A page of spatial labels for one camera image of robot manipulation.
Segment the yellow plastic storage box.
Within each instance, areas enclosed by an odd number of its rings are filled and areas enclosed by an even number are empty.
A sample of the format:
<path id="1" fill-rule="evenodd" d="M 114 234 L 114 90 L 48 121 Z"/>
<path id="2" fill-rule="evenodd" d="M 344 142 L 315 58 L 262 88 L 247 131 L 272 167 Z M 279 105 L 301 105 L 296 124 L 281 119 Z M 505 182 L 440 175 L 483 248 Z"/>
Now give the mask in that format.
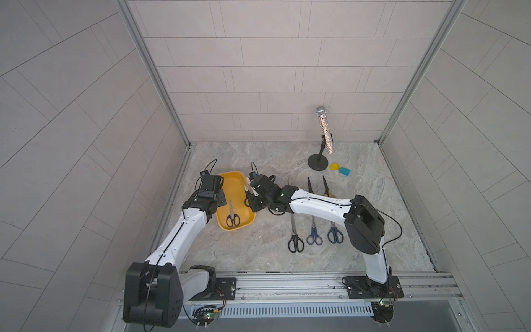
<path id="1" fill-rule="evenodd" d="M 217 220 L 219 226 L 226 231 L 233 231 L 250 225 L 256 218 L 256 213 L 244 204 L 246 191 L 240 176 L 244 174 L 239 171 L 222 173 L 224 184 L 222 189 L 225 194 L 226 205 L 217 209 Z M 239 215 L 241 223 L 237 227 L 228 228 L 226 218 L 229 215 L 229 201 L 232 202 L 233 209 Z"/>

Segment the dark grey handled scissors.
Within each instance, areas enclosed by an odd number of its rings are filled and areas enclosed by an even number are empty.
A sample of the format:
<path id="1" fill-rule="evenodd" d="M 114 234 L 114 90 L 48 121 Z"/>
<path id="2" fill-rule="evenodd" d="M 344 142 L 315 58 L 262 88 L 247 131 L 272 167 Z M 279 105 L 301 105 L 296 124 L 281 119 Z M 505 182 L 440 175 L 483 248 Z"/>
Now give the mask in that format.
<path id="1" fill-rule="evenodd" d="M 241 223 L 240 217 L 235 213 L 231 201 L 229 201 L 229 215 L 227 216 L 225 222 L 228 228 L 237 227 Z"/>

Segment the large black handled scissors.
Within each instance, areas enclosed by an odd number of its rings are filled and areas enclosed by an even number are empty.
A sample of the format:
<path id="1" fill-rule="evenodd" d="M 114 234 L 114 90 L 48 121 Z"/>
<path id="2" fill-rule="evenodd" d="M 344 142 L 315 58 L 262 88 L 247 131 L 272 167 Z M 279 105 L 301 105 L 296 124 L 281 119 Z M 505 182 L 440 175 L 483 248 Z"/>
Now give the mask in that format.
<path id="1" fill-rule="evenodd" d="M 305 245 L 303 240 L 300 238 L 300 236 L 297 234 L 296 224 L 295 224 L 295 216 L 292 214 L 291 216 L 291 238 L 288 241 L 288 249 L 291 253 L 302 253 L 304 251 Z"/>

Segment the yellow handled black scissors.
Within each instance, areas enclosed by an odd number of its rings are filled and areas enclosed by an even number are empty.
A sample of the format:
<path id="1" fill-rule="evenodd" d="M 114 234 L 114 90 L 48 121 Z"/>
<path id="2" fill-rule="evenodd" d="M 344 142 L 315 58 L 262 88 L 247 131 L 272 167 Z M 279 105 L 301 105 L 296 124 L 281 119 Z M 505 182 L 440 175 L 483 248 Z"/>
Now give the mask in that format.
<path id="1" fill-rule="evenodd" d="M 330 192 L 330 188 L 329 188 L 329 186 L 327 184 L 325 176 L 323 176 L 322 178 L 323 178 L 324 188 L 325 188 L 324 196 L 335 198 L 335 195 Z"/>

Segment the blue handled scissors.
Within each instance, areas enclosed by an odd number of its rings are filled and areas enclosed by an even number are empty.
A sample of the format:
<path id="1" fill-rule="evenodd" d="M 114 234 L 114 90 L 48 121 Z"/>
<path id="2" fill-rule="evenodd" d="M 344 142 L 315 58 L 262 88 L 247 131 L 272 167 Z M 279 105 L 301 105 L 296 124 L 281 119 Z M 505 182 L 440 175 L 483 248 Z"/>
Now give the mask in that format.
<path id="1" fill-rule="evenodd" d="M 306 243 L 308 245 L 316 244 L 317 246 L 321 246 L 323 244 L 323 240 L 321 236 L 317 233 L 317 226 L 315 223 L 315 217 L 312 217 L 312 225 L 311 225 L 311 233 L 306 238 Z"/>
<path id="2" fill-rule="evenodd" d="M 330 230 L 327 233 L 327 238 L 332 244 L 341 244 L 344 241 L 343 233 L 337 228 L 333 221 L 330 223 Z"/>

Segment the small grey scissors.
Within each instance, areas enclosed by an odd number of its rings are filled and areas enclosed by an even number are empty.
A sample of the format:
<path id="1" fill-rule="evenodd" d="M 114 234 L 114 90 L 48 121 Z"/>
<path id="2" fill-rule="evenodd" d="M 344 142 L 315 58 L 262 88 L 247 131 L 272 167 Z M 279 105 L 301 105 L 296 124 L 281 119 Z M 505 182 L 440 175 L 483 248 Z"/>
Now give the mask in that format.
<path id="1" fill-rule="evenodd" d="M 242 182 L 243 182 L 243 185 L 244 185 L 244 188 L 245 188 L 245 191 L 246 191 L 246 198 L 244 200 L 244 204 L 251 208 L 253 206 L 253 201 L 254 201 L 254 194 L 252 193 L 251 189 L 250 189 L 250 186 L 249 186 L 249 183 L 247 181 L 247 178 L 246 177 L 243 177 L 243 176 L 240 176 Z"/>

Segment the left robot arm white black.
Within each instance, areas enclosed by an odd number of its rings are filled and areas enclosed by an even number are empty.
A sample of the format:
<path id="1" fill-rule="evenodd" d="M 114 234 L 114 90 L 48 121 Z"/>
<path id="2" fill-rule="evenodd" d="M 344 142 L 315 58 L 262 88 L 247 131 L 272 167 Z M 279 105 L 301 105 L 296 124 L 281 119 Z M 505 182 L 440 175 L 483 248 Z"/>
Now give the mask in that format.
<path id="1" fill-rule="evenodd" d="M 195 296 L 212 297 L 217 291 L 215 269 L 194 266 L 178 271 L 197 235 L 225 195 L 197 190 L 183 204 L 180 218 L 166 239 L 144 262 L 134 262 L 127 270 L 124 285 L 123 320 L 126 323 L 172 327 L 183 305 Z"/>

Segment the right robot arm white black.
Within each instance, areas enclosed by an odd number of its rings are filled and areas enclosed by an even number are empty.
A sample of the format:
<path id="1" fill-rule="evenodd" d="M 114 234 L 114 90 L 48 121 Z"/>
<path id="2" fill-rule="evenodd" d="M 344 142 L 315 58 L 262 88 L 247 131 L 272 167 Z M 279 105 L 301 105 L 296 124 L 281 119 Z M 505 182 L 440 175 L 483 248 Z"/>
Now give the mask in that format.
<path id="1" fill-rule="evenodd" d="M 272 214 L 307 214 L 344 227 L 352 246 L 363 254 L 366 276 L 375 283 L 385 284 L 389 279 L 389 265 L 384 257 L 384 224 L 378 211 L 357 195 L 352 200 L 337 199 L 307 192 L 295 186 L 283 188 L 276 184 L 253 181 L 250 192 L 251 209 L 263 208 Z"/>

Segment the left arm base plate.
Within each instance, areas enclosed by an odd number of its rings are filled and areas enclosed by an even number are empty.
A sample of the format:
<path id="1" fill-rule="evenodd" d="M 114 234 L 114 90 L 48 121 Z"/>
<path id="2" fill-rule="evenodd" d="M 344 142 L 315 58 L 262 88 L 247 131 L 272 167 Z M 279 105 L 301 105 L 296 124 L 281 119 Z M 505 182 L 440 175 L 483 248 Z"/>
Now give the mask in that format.
<path id="1" fill-rule="evenodd" d="M 217 278 L 214 290 L 211 293 L 199 293 L 192 298 L 192 301 L 221 301 L 235 299 L 237 278 Z"/>

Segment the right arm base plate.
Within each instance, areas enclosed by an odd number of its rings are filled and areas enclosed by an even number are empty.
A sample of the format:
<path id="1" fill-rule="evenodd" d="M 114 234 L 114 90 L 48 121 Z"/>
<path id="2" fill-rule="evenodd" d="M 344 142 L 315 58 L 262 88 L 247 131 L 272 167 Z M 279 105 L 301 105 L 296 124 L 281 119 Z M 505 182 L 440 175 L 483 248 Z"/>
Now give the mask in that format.
<path id="1" fill-rule="evenodd" d="M 346 276 L 342 278 L 350 299 L 382 299 L 395 300 L 404 297 L 399 279 L 392 275 L 384 284 L 370 280 L 366 276 Z"/>

